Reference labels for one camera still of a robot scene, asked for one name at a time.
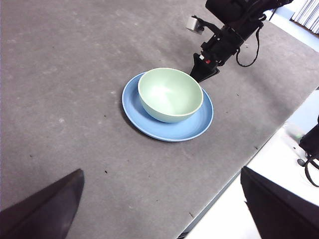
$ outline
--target black equipment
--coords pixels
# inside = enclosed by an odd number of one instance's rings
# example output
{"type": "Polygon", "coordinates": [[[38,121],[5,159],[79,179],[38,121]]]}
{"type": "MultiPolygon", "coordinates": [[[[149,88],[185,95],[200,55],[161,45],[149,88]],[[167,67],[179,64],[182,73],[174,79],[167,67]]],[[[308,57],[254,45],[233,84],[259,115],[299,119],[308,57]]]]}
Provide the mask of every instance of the black equipment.
{"type": "Polygon", "coordinates": [[[201,82],[213,75],[219,73],[218,66],[222,66],[225,62],[237,53],[240,46],[248,37],[254,33],[256,29],[256,38],[258,41],[257,55],[254,61],[249,65],[241,65],[247,67],[252,65],[258,56],[259,51],[259,31],[263,27],[262,21],[266,19],[263,14],[266,10],[278,8],[285,4],[291,3],[293,0],[207,0],[206,8],[214,14],[225,25],[219,29],[216,25],[206,22],[197,16],[193,27],[187,27],[195,32],[204,31],[204,27],[208,27],[214,35],[208,42],[201,45],[201,54],[194,54],[194,67],[190,75],[197,81],[201,82]]]}
{"type": "Polygon", "coordinates": [[[300,140],[299,146],[307,153],[307,161],[304,162],[302,159],[298,159],[298,164],[302,167],[305,167],[306,177],[311,184],[315,187],[319,187],[319,185],[313,182],[308,171],[309,163],[312,164],[312,166],[314,166],[316,169],[319,169],[319,165],[314,161],[315,159],[319,160],[319,116],[318,124],[303,136],[303,138],[300,140]]]}

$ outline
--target gray table surface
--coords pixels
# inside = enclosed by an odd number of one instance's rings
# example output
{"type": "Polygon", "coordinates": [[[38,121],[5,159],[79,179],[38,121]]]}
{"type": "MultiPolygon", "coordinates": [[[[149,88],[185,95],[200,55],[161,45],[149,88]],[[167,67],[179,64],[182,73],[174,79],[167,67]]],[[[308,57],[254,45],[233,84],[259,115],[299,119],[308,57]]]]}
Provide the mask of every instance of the gray table surface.
{"type": "MultiPolygon", "coordinates": [[[[184,28],[192,0],[1,1],[1,207],[82,168],[68,239],[173,239],[319,85],[319,55],[266,22],[257,62],[232,57],[201,83],[214,103],[202,136],[161,142],[121,105],[139,72],[190,72],[211,36],[184,28]]],[[[255,56],[256,39],[240,56],[255,56]]]]}

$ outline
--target green bowl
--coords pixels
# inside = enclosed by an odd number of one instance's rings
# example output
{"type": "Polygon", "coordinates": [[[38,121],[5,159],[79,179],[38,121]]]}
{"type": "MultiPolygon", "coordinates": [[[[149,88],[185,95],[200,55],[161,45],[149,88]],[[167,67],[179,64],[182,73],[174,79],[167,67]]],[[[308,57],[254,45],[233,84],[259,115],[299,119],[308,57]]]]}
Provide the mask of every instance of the green bowl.
{"type": "Polygon", "coordinates": [[[187,119],[203,104],[200,85],[188,74],[171,68],[147,71],[138,84],[144,109],[162,122],[187,119]]]}

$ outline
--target blue plate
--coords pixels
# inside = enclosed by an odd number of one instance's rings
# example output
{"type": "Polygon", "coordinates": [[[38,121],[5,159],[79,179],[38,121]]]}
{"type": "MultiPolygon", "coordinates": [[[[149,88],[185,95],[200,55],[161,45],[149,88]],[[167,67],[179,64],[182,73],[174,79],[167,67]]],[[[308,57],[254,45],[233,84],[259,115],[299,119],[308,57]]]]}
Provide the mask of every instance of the blue plate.
{"type": "Polygon", "coordinates": [[[122,94],[124,111],[136,128],[150,137],[168,142],[190,140],[208,129],[213,120],[214,110],[204,89],[203,105],[195,114],[178,123],[164,123],[150,116],[140,102],[138,82],[143,74],[133,77],[124,87],[122,94]]]}

